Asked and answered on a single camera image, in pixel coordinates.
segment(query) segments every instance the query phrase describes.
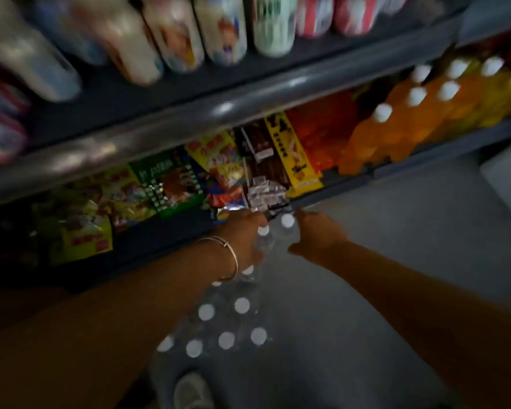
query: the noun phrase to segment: white bottle cap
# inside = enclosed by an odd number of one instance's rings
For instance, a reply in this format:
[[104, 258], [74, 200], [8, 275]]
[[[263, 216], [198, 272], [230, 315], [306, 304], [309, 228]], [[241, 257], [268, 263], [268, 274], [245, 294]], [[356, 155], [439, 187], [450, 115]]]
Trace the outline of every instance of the white bottle cap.
[[284, 214], [280, 218], [280, 222], [284, 228], [291, 228], [295, 225], [295, 218], [292, 214]]
[[235, 344], [235, 335], [230, 331], [224, 331], [218, 337], [218, 344], [224, 350], [229, 350]]
[[245, 269], [242, 273], [244, 275], [250, 275], [254, 272], [254, 266], [249, 266], [247, 269]]
[[437, 98], [443, 102], [450, 100], [458, 93], [458, 90], [460, 90], [458, 83], [453, 81], [445, 82], [437, 92]]
[[493, 56], [488, 58], [481, 69], [483, 77], [490, 77], [495, 75], [499, 69], [504, 65], [504, 60], [501, 57]]
[[426, 97], [426, 89], [423, 87], [414, 87], [410, 90], [409, 96], [407, 96], [407, 106], [415, 107], [418, 106]]
[[158, 352], [168, 352], [174, 346], [174, 337], [166, 336], [164, 340], [157, 346]]
[[381, 103], [373, 112], [373, 120], [377, 123], [384, 123], [392, 114], [392, 106], [388, 103]]
[[252, 339], [253, 344], [261, 346], [267, 341], [267, 330], [263, 327], [253, 329], [252, 334], [250, 334], [250, 339]]
[[199, 318], [202, 321], [209, 321], [216, 314], [216, 309], [212, 304], [203, 304], [199, 307]]
[[449, 69], [447, 70], [447, 77], [449, 79], [457, 79], [464, 74], [465, 70], [469, 66], [469, 61], [462, 59], [455, 59], [451, 62]]
[[238, 314], [248, 313], [250, 309], [250, 300], [246, 297], [240, 297], [235, 301], [235, 310]]
[[197, 357], [203, 352], [203, 342], [200, 340], [190, 340], [186, 344], [186, 353], [189, 357]]
[[258, 227], [258, 229], [257, 229], [257, 233], [259, 235], [261, 235], [262, 237], [265, 237], [270, 231], [271, 230], [268, 225], [266, 225], [264, 227]]
[[426, 80], [429, 75], [429, 72], [432, 71], [432, 66], [429, 64], [419, 64], [415, 67], [415, 70], [411, 73], [411, 80], [414, 83], [421, 84]]

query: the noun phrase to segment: shoe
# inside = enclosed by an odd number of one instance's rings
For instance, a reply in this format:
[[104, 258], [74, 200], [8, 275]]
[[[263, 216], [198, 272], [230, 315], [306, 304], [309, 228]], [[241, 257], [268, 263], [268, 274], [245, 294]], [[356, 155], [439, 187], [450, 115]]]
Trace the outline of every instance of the shoe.
[[210, 388], [200, 374], [191, 372], [177, 381], [174, 409], [215, 409]]

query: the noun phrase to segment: floor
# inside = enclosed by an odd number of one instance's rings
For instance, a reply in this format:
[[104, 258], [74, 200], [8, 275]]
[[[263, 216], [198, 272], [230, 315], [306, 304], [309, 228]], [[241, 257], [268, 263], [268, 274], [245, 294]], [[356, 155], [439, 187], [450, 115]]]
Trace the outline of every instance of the floor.
[[[511, 213], [474, 157], [403, 173], [312, 209], [355, 242], [511, 307]], [[348, 284], [277, 245], [261, 290], [271, 340], [191, 359], [156, 353], [151, 377], [162, 409], [177, 377], [199, 370], [230, 408], [436, 408], [443, 385]]]

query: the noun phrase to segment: forearm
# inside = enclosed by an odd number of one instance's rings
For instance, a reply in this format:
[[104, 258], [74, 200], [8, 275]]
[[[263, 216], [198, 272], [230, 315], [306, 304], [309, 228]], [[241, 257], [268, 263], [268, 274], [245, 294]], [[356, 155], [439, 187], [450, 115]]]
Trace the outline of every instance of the forearm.
[[511, 314], [476, 295], [341, 243], [320, 265], [363, 295], [476, 407], [511, 406]]
[[199, 243], [0, 333], [0, 407], [113, 408], [231, 261]]

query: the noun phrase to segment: gold bangle bracelet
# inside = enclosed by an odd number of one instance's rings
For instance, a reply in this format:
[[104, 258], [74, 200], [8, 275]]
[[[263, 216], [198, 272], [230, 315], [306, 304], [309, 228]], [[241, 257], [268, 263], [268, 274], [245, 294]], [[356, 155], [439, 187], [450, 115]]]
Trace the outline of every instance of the gold bangle bracelet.
[[221, 278], [218, 279], [218, 281], [221, 281], [221, 282], [233, 281], [236, 278], [236, 276], [238, 275], [238, 260], [236, 258], [235, 250], [233, 250], [233, 248], [231, 247], [231, 244], [228, 243], [223, 238], [217, 237], [215, 235], [211, 235], [209, 237], [199, 238], [197, 240], [197, 242], [204, 241], [204, 240], [214, 241], [214, 242], [218, 243], [219, 245], [221, 245], [222, 247], [229, 248], [229, 251], [231, 251], [231, 254], [233, 254], [233, 258], [235, 259], [235, 273], [232, 276], [230, 276], [230, 277], [221, 277]]

